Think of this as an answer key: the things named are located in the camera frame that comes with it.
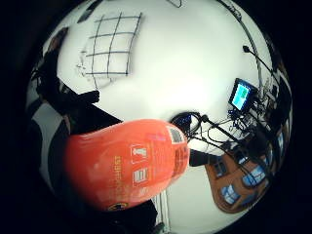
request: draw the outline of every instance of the grid pattern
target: grid pattern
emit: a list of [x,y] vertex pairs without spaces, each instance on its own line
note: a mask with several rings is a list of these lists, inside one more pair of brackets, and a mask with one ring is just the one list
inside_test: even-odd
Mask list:
[[142,13],[112,13],[95,21],[95,32],[81,52],[77,67],[95,88],[129,74],[131,48]]
[[234,204],[239,198],[240,195],[238,195],[232,184],[230,184],[229,186],[226,187],[222,187],[221,189],[221,194],[224,197],[224,200],[228,203],[228,204]]

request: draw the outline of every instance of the window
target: window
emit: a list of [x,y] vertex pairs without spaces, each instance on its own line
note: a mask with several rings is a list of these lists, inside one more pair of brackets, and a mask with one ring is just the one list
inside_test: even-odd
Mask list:
[[279,147],[280,147],[280,155],[283,155],[283,149],[284,149],[284,136],[283,133],[280,133],[277,136],[277,140],[279,141]]
[[243,177],[243,182],[246,186],[256,186],[265,178],[265,173],[261,166],[256,166],[251,173]]
[[268,151],[266,152],[266,158],[268,158],[268,160],[269,160],[269,165],[272,165],[272,163],[273,163],[273,149],[272,149],[272,147],[270,147],[268,149]]
[[216,163],[214,164],[214,169],[216,177],[221,177],[226,174],[226,168],[221,157],[217,157]]
[[230,184],[229,186],[226,186],[226,187],[222,187],[221,188],[221,194],[222,194],[224,200],[228,204],[231,204],[231,205],[234,204],[240,197],[240,195],[235,192],[232,184]]

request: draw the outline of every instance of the wire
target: wire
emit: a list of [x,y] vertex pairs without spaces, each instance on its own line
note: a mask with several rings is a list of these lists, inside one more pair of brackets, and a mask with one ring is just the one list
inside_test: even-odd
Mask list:
[[222,150],[226,155],[228,155],[229,157],[232,158],[232,160],[236,163],[236,165],[238,166],[238,169],[241,170],[245,176],[248,177],[248,180],[250,180],[249,176],[253,179],[254,183],[257,184],[256,182],[256,179],[254,177],[254,175],[247,169],[244,167],[244,165],[240,164],[237,159],[231,154],[229,153],[228,151],[226,151],[225,149],[221,148],[220,146],[214,144],[214,143],[211,143],[211,142],[208,142],[206,139],[203,139],[203,138],[198,138],[198,137],[194,137],[195,139],[198,139],[198,140],[201,140],[203,142],[205,142],[206,144],[210,144],[220,150]]

